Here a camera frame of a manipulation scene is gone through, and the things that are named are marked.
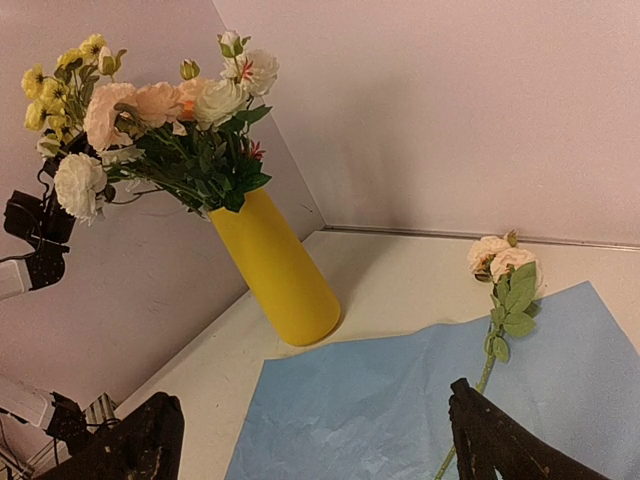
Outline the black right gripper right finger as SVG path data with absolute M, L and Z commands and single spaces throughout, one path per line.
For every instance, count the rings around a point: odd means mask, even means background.
M 470 387 L 451 384 L 449 417 L 460 479 L 598 479 L 600 474 L 531 434 Z

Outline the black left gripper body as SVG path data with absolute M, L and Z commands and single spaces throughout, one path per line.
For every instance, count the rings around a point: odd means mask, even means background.
M 2 259 L 2 291 L 27 293 L 58 283 L 76 218 L 61 206 L 56 189 L 46 183 L 42 196 L 14 191 L 6 203 L 3 228 L 33 250 Z

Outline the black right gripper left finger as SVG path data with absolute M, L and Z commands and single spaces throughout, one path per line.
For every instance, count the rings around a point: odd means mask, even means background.
M 185 419 L 176 396 L 153 394 L 117 422 L 89 431 L 86 416 L 70 399 L 54 395 L 54 415 L 46 433 L 64 442 L 70 458 L 41 479 L 176 479 Z

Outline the blue wrapping paper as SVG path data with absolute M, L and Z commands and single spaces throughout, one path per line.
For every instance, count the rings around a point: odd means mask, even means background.
M 486 397 L 612 479 L 639 475 L 639 356 L 594 287 L 544 298 Z M 451 384 L 480 379 L 480 318 L 332 344 L 261 372 L 230 479 L 431 479 L 452 444 Z

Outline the yellow flower stem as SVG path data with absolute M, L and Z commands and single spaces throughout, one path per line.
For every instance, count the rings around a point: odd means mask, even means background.
M 21 87 L 30 101 L 26 129 L 40 134 L 36 150 L 44 158 L 67 152 L 84 132 L 84 118 L 96 85 L 112 80 L 122 67 L 125 49 L 112 52 L 103 35 L 93 34 L 61 54 L 48 75 L 40 64 L 27 70 Z

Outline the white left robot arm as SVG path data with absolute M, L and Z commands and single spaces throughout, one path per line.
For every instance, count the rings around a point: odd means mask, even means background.
M 65 272 L 63 255 L 76 220 L 91 223 L 111 201 L 99 152 L 85 133 L 53 143 L 59 150 L 47 158 L 41 172 L 53 180 L 41 197 L 14 191 L 4 212 L 4 230 L 33 247 L 33 251 L 1 260 L 1 298 L 23 294 L 58 282 Z

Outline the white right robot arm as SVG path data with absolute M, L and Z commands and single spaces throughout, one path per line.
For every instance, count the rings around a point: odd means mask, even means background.
M 544 443 L 461 378 L 449 417 L 461 479 L 598 479 L 600 473 Z M 1 381 L 1 413 L 63 442 L 69 459 L 46 479 L 175 479 L 185 420 L 177 397 L 152 395 L 123 420 L 88 423 L 57 393 Z

